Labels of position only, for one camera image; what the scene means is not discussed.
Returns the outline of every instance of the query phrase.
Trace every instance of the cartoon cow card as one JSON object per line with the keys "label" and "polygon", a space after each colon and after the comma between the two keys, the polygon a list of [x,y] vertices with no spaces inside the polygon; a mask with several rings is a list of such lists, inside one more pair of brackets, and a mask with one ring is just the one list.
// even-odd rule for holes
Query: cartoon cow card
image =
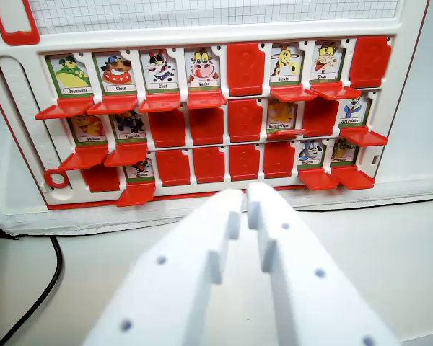
{"label": "cartoon cow card", "polygon": [[93,60],[104,95],[136,93],[131,62],[120,52],[93,53]]}
{"label": "cartoon cow card", "polygon": [[141,51],[140,56],[148,93],[179,91],[176,62],[165,49]]}
{"label": "cartoon cow card", "polygon": [[343,59],[340,40],[317,41],[312,52],[310,82],[339,81]]}
{"label": "cartoon cow card", "polygon": [[219,59],[210,47],[185,49],[190,91],[220,89]]}

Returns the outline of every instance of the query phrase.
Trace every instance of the cartoon dog card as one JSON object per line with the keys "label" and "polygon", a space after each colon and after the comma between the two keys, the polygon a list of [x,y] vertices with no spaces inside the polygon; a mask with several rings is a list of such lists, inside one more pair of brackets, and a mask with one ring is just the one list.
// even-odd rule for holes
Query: cartoon dog card
{"label": "cartoon dog card", "polygon": [[298,169],[320,168],[324,163],[325,146],[320,141],[301,142],[298,153]]}
{"label": "cartoon dog card", "polygon": [[270,85],[300,83],[303,52],[294,45],[273,44]]}
{"label": "cartoon dog card", "polygon": [[310,82],[339,81],[344,49],[340,41],[317,41],[312,55]]}
{"label": "cartoon dog card", "polygon": [[77,146],[99,146],[108,144],[101,119],[94,115],[77,115],[68,120]]}
{"label": "cartoon dog card", "polygon": [[145,142],[146,133],[141,116],[133,110],[111,114],[110,123],[113,127],[117,143]]}
{"label": "cartoon dog card", "polygon": [[120,52],[93,53],[93,60],[104,95],[136,93],[131,62]]}
{"label": "cartoon dog card", "polygon": [[140,56],[148,93],[179,91],[176,62],[165,49],[142,51]]}
{"label": "cartoon dog card", "polygon": [[366,125],[371,104],[372,100],[367,96],[341,100],[338,108],[339,128]]}
{"label": "cartoon dog card", "polygon": [[338,138],[333,146],[331,167],[351,166],[356,162],[358,146],[345,138]]}
{"label": "cartoon dog card", "polygon": [[283,103],[270,99],[270,103],[268,104],[266,132],[273,133],[294,128],[296,114],[297,104]]}
{"label": "cartoon dog card", "polygon": [[123,170],[127,183],[154,181],[151,159],[146,158],[144,161],[136,162],[131,166],[124,166]]}
{"label": "cartoon dog card", "polygon": [[219,59],[210,47],[185,49],[188,88],[191,91],[220,88]]}
{"label": "cartoon dog card", "polygon": [[92,96],[87,69],[75,60],[73,54],[46,56],[51,79],[60,98]]}

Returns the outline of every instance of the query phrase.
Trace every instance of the printed name label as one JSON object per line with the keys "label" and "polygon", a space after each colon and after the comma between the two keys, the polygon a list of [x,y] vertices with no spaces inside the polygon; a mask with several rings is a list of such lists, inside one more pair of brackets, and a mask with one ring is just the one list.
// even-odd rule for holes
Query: printed name label
{"label": "printed name label", "polygon": [[107,92],[134,92],[135,90],[136,90],[135,84],[106,85]]}
{"label": "printed name label", "polygon": [[93,93],[92,87],[86,86],[84,88],[64,88],[63,94],[72,95],[72,94],[91,94]]}
{"label": "printed name label", "polygon": [[168,81],[167,83],[149,83],[150,90],[161,90],[161,89],[176,89],[178,83]]}

